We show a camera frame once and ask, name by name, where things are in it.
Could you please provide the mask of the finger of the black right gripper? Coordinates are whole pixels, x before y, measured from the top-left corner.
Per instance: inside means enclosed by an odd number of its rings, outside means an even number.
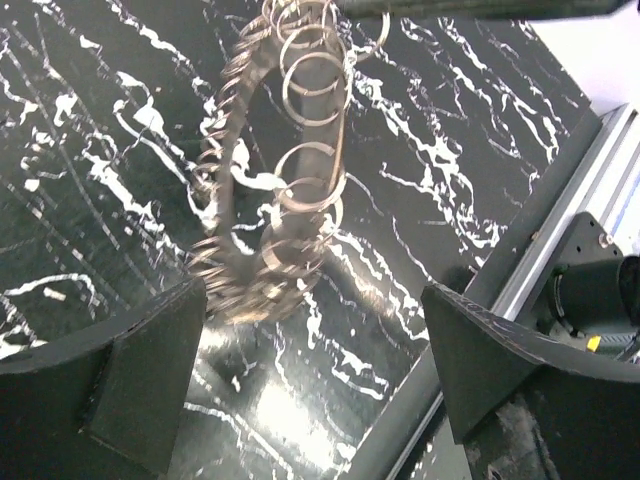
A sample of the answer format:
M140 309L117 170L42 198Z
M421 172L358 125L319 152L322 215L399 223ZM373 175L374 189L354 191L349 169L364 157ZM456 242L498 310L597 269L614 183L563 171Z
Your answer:
M629 1L617 0L343 0L336 1L348 18L389 14L431 18L462 16L482 20L557 20L610 15Z

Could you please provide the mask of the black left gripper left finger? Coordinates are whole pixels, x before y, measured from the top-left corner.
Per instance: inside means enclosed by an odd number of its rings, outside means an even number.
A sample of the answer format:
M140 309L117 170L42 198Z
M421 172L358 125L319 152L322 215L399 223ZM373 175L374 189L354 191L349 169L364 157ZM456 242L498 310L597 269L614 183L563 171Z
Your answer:
M4 479L160 479L205 319L202 280L1 362Z

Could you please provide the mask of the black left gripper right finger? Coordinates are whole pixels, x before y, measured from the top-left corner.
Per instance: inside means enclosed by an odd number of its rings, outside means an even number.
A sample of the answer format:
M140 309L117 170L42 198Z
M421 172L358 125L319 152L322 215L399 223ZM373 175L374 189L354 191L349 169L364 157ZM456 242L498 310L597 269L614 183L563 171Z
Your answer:
M444 285L426 286L422 302L472 478L638 478L638 366L504 320Z

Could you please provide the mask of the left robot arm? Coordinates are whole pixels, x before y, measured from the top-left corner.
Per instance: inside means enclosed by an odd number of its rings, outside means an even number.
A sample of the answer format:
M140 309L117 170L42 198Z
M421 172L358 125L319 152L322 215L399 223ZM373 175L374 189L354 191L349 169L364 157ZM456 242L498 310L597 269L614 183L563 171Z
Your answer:
M336 479L389 479L440 408L475 479L627 479L639 464L639 370L554 339L552 321L603 334L639 322L639 260L586 258L599 230L567 227L548 276L511 322L442 285L422 294L433 339L416 406L383 411ZM5 479L166 479L188 432L204 285L1 363Z

